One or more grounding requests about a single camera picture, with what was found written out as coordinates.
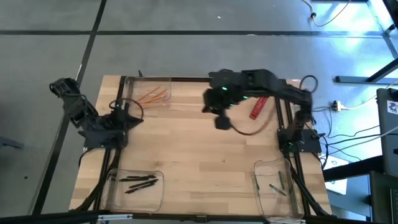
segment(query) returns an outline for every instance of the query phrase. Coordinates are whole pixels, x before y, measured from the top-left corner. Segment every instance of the wooden table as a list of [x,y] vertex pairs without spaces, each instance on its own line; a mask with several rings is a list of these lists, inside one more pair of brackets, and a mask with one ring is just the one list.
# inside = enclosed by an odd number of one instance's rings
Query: wooden table
[[[116,99],[120,79],[120,76],[104,76],[96,102],[99,114],[110,112],[108,105]],[[268,99],[255,121],[249,118],[254,98],[228,110],[228,116],[241,131],[254,131],[268,120],[261,133],[243,136],[232,129],[215,129],[215,116],[201,112],[202,94],[208,83],[171,84],[171,105],[144,109],[144,122],[129,131],[129,145],[122,151],[119,168],[163,172],[164,197],[157,213],[261,215],[251,170],[256,161],[282,157],[276,135],[275,100]],[[79,206],[96,185],[103,155],[103,149],[95,149],[84,156],[70,208]],[[331,213],[319,161],[309,153],[301,153],[301,160],[307,188],[323,209]]]

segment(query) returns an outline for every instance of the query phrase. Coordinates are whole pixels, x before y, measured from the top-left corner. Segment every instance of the clear plastic container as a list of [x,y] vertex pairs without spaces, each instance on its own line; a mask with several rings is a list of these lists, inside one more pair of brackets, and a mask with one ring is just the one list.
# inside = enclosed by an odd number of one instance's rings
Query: clear plastic container
[[[167,110],[172,97],[171,77],[127,77],[123,98],[136,100],[144,109]],[[129,112],[137,116],[141,110],[137,105],[132,105]]]
[[290,162],[281,158],[257,161],[252,171],[257,206],[269,222],[299,220],[303,217],[298,189],[290,175]]
[[[148,180],[122,182],[127,176],[154,175],[158,179],[154,185],[132,193],[130,186]],[[113,169],[108,173],[102,193],[102,208],[113,212],[156,212],[162,205],[164,176],[161,171]]]

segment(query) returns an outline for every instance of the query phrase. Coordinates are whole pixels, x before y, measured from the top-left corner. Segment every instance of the orange pencil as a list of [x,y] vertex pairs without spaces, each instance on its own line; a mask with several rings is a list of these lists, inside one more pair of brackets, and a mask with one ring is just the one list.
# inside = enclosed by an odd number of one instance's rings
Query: orange pencil
[[154,108],[154,107],[161,107],[161,106],[170,106],[170,103],[164,103],[162,105],[144,105],[142,108]]
[[152,101],[155,101],[155,100],[161,99],[161,98],[163,98],[163,97],[165,97],[165,96],[166,96],[166,95],[162,95],[162,96],[154,97],[154,98],[151,98],[151,99],[149,99],[149,100],[147,100],[147,101],[144,101],[144,102],[142,102],[141,104],[143,104],[143,103],[150,103],[150,102],[152,102]]
[[160,91],[160,93],[158,93],[158,94],[156,94],[156,95],[154,95],[151,99],[153,99],[153,98],[155,98],[155,97],[158,97],[158,96],[160,96],[162,93],[164,93],[166,90],[163,90],[163,91]]
[[151,93],[153,93],[153,92],[155,92],[158,88],[160,88],[160,86],[158,86],[158,87],[156,87],[156,88],[154,88],[153,90],[151,90],[151,91],[148,91],[147,93],[145,93],[145,95],[144,96],[142,96],[142,97],[140,97],[138,100],[137,100],[137,102],[138,101],[140,101],[140,100],[142,100],[142,99],[144,99],[147,95],[149,95],[149,94],[151,94]]

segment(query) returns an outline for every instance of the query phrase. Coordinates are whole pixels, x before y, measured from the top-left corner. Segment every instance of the red marker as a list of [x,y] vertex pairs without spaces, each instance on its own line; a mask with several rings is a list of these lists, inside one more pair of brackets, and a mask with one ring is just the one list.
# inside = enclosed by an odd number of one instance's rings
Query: red marker
[[251,111],[250,116],[249,116],[251,119],[257,119],[260,112],[262,111],[262,108],[266,104],[267,100],[268,100],[268,97],[260,97],[257,100],[257,103],[256,103],[256,105],[254,105],[254,108]]

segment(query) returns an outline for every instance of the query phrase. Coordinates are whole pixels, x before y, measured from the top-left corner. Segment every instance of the gray floor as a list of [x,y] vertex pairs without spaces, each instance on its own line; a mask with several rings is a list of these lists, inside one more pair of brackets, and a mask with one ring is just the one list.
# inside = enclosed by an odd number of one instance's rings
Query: gray floor
[[[99,4],[100,0],[68,3],[3,0],[0,1],[0,29],[90,30]],[[315,2],[313,5],[321,23],[344,3]],[[382,9],[374,8],[377,13]],[[99,29],[379,30],[365,3],[350,4],[335,22],[323,28],[309,24],[308,15],[309,8],[299,0],[108,0]],[[389,22],[384,19],[381,26],[386,28]],[[87,41],[87,36],[0,35],[0,136],[25,144],[20,150],[4,147],[0,151],[3,179],[0,203],[7,205],[0,211],[0,217],[25,215],[30,211],[62,116],[62,102],[49,92],[48,84],[60,77],[76,77]],[[398,44],[398,39],[392,38],[392,42]],[[103,75],[137,75],[140,69],[145,75],[204,77],[209,71],[221,68],[266,68],[280,78],[317,76],[320,86],[314,94],[314,106],[324,106],[333,100],[354,106],[372,97],[382,86],[337,85],[333,77],[369,76],[392,59],[381,37],[97,36],[81,90],[94,103]],[[328,113],[315,115],[320,132],[328,132],[327,116]],[[378,124],[375,103],[355,111],[333,113],[332,117],[331,135],[352,134]],[[68,210],[82,144],[83,139],[70,127],[44,206],[45,213]],[[380,155],[380,142],[370,142],[346,152],[361,159]],[[335,156],[351,162],[356,160],[341,153]],[[353,181],[356,180],[349,180],[348,184],[356,185]],[[360,185],[367,186],[366,179]],[[333,208],[333,212],[355,217],[337,208]]]

